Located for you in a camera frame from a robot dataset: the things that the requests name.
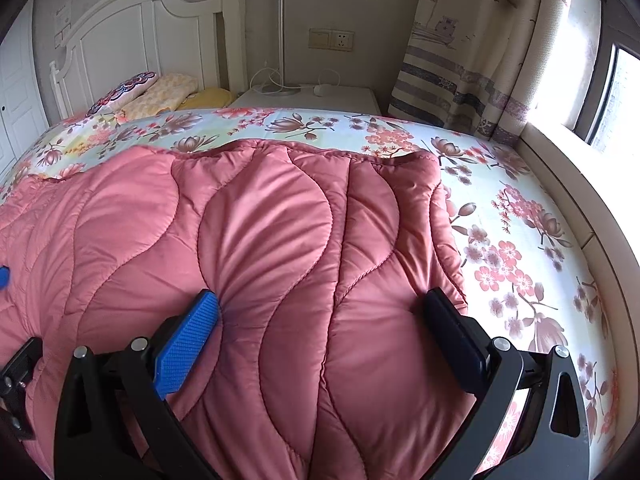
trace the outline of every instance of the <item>floral bed sheet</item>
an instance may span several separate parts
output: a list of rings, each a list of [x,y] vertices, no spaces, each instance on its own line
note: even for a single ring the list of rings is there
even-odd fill
[[[589,423],[591,477],[602,469],[612,451],[620,395],[607,317],[566,221],[510,148],[424,124],[320,110],[186,110],[124,124],[94,116],[63,121],[44,133],[10,171],[0,198],[28,174],[65,178],[134,144],[198,152],[240,138],[296,140],[382,157],[433,152],[462,259],[469,315],[490,336],[506,336],[519,349],[569,348]],[[514,397],[481,469],[499,462],[525,398],[524,391]]]

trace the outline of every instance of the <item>silver screw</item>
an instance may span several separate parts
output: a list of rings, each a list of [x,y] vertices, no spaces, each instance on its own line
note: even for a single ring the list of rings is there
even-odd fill
[[[569,357],[569,351],[566,346],[558,345],[556,346],[556,355],[558,357]]]
[[[503,337],[497,337],[494,339],[494,346],[498,350],[502,350],[503,352],[506,352],[509,348],[511,348],[511,343],[509,343],[508,339],[505,339]]]
[[[79,346],[74,350],[74,357],[76,359],[82,359],[83,357],[86,356],[86,352],[87,352],[86,346]]]
[[[148,344],[148,341],[146,340],[145,337],[139,337],[134,339],[131,342],[131,349],[134,352],[142,352],[146,348],[147,344]]]

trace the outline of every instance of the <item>white nightstand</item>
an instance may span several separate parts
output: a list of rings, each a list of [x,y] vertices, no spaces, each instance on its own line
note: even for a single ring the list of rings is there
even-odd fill
[[[358,114],[380,115],[380,108],[368,88],[353,86],[332,87],[328,95],[318,97],[313,88],[303,88],[293,95],[260,94],[248,90],[236,99],[230,108],[309,108],[311,110],[335,110]]]

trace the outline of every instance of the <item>blue gripper pad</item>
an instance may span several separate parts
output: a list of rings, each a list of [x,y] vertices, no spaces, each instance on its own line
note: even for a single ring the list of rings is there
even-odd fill
[[[218,298],[203,290],[156,358],[154,386],[164,400],[177,392],[218,321]]]
[[[0,267],[0,290],[9,285],[9,267]]]

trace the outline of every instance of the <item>gray wall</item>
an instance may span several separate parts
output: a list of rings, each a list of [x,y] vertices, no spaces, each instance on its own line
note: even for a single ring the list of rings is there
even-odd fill
[[[35,0],[33,42],[36,75],[47,118],[59,120],[49,82],[49,62],[61,68],[64,48],[54,49],[53,13],[67,0]],[[99,0],[71,0],[75,23]],[[313,83],[322,68],[340,72],[342,84],[371,88],[386,110],[414,20],[418,0],[287,0],[287,79]],[[309,49],[309,28],[355,31],[352,52]],[[246,0],[249,77],[265,61],[278,63],[276,0]]]

